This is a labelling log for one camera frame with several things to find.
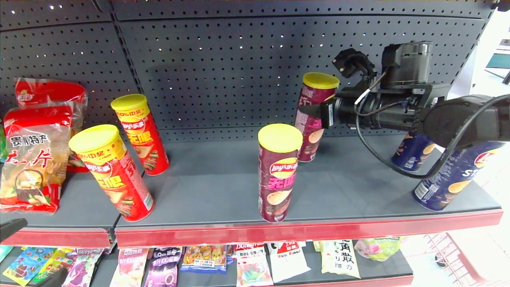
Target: maroon chip canister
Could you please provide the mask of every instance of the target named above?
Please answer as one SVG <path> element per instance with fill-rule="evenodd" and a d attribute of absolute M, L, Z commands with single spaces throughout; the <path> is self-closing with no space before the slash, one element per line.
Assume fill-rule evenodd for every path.
<path fill-rule="evenodd" d="M 323 73 L 307 73 L 303 77 L 303 86 L 299 95 L 299 106 L 318 105 L 335 95 L 340 80 Z M 299 161 L 312 161 L 319 147 L 324 129 L 320 118 L 297 110 L 294 126 L 303 134 L 303 145 L 299 152 Z"/>
<path fill-rule="evenodd" d="M 301 132 L 286 124 L 267 125 L 259 131 L 259 213 L 267 222 L 287 217 Z"/>

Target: snack packet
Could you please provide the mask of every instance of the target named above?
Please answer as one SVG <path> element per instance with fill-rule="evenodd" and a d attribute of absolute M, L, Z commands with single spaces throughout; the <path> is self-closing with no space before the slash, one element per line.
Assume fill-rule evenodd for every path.
<path fill-rule="evenodd" d="M 49 275 L 57 272 L 61 268 L 66 268 L 69 271 L 74 262 L 75 255 L 72 253 L 72 248 L 59 248 L 51 258 L 43 265 L 39 273 L 34 277 L 32 283 L 39 283 L 46 279 Z"/>
<path fill-rule="evenodd" d="M 237 244 L 236 287 L 273 286 L 264 244 Z"/>
<path fill-rule="evenodd" d="M 83 86 L 59 80 L 30 78 L 17 78 L 15 84 L 16 101 L 20 108 L 51 103 L 71 103 L 71 137 L 82 130 L 88 103 L 87 91 Z M 67 164 L 67 170 L 70 172 L 88 172 L 85 164 L 74 152 L 70 152 Z"/>
<path fill-rule="evenodd" d="M 298 242 L 271 243 L 268 249 L 274 283 L 311 270 Z"/>
<path fill-rule="evenodd" d="M 351 240 L 325 240 L 321 247 L 322 273 L 343 274 L 361 279 Z"/>
<path fill-rule="evenodd" d="M 55 248 L 28 247 L 3 272 L 3 275 L 21 286 L 26 286 L 54 252 Z"/>
<path fill-rule="evenodd" d="M 76 260 L 69 270 L 62 287 L 89 287 L 94 274 L 96 263 L 99 261 L 103 250 L 100 248 L 76 249 Z"/>
<path fill-rule="evenodd" d="M 375 261 L 386 261 L 397 253 L 406 236 L 360 239 L 354 246 L 359 255 Z"/>
<path fill-rule="evenodd" d="M 154 248 L 145 287 L 175 287 L 182 250 L 182 247 Z"/>
<path fill-rule="evenodd" d="M 15 108 L 5 116 L 6 163 L 0 184 L 0 211 L 54 213 L 66 176 L 72 106 Z"/>
<path fill-rule="evenodd" d="M 189 246 L 184 254 L 181 271 L 226 274 L 225 245 Z"/>
<path fill-rule="evenodd" d="M 7 254 L 11 252 L 12 248 L 12 246 L 0 245 L 0 262 L 4 261 L 5 257 L 7 257 Z"/>
<path fill-rule="evenodd" d="M 147 248 L 120 249 L 119 264 L 110 287 L 140 287 L 148 252 Z"/>
<path fill-rule="evenodd" d="M 0 118 L 0 163 L 4 163 L 6 159 L 7 159 L 7 148 L 6 148 L 4 124 L 2 124 L 2 119 Z"/>

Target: red shelf edge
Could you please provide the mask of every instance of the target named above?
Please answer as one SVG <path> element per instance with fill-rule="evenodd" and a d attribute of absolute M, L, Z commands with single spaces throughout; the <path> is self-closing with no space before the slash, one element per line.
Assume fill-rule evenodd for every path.
<path fill-rule="evenodd" d="M 405 275 L 398 277 L 387 277 L 387 278 L 374 278 L 374 279 L 360 279 L 353 281 L 342 281 L 342 282 L 325 282 L 325 283 L 303 283 L 303 284 L 292 284 L 292 285 L 278 285 L 278 287 L 292 287 L 292 286 L 340 286 L 340 287 L 397 287 L 397 286 L 409 286 L 413 283 L 414 275 Z"/>
<path fill-rule="evenodd" d="M 361 222 L 282 222 L 270 225 L 192 226 L 175 229 L 142 227 L 115 229 L 119 248 L 155 246 L 191 246 L 277 241 L 360 239 L 388 235 L 413 235 L 447 230 L 497 225 L 503 216 L 501 208 L 444 216 L 385 219 Z"/>
<path fill-rule="evenodd" d="M 33 247 L 109 248 L 108 231 L 24 228 L 2 242 L 2 245 Z"/>

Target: blue chip canister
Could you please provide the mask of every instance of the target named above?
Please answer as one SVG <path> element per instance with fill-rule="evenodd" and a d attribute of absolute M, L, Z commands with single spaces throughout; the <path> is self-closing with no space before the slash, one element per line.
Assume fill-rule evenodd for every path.
<path fill-rule="evenodd" d="M 436 175 L 418 184 L 413 196 L 427 209 L 443 210 L 504 145 L 494 141 L 455 150 Z"/>
<path fill-rule="evenodd" d="M 408 133 L 400 143 L 391 161 L 399 168 L 417 171 L 436 145 L 423 134 Z"/>

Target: perforated metal panel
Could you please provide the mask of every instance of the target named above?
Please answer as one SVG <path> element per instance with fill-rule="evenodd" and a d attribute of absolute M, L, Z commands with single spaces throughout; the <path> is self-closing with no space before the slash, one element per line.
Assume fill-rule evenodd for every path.
<path fill-rule="evenodd" d="M 92 1 L 2 1 L 0 30 L 109 21 Z"/>
<path fill-rule="evenodd" d="M 16 106 L 14 78 L 50 78 L 84 85 L 89 92 L 85 125 L 114 123 L 110 102 L 137 92 L 109 22 L 2 31 L 0 114 Z"/>
<path fill-rule="evenodd" d="M 302 76 L 310 71 L 338 76 L 331 60 L 348 47 L 368 54 L 380 69 L 384 46 L 433 39 L 429 78 L 450 83 L 484 25 L 481 19 L 393 16 L 121 23 L 162 129 L 293 123 Z M 359 79 L 341 79 L 341 85 Z"/>
<path fill-rule="evenodd" d="M 101 2 L 106 10 L 109 4 Z M 2 1 L 0 114 L 14 105 L 13 77 L 50 77 L 89 90 L 86 125 L 115 123 L 109 102 L 137 92 L 139 82 L 166 140 L 251 138 L 259 126 L 293 123 L 303 74 L 338 76 L 331 59 L 348 47 L 368 54 L 380 69 L 384 46 L 434 41 L 430 80 L 451 83 L 490 18 L 490 6 L 151 0 L 111 2 L 113 10 L 101 13 L 91 2 Z M 359 79 L 341 79 L 341 85 Z M 213 131 L 239 135 L 209 136 Z M 336 126 L 326 135 L 355 132 Z"/>

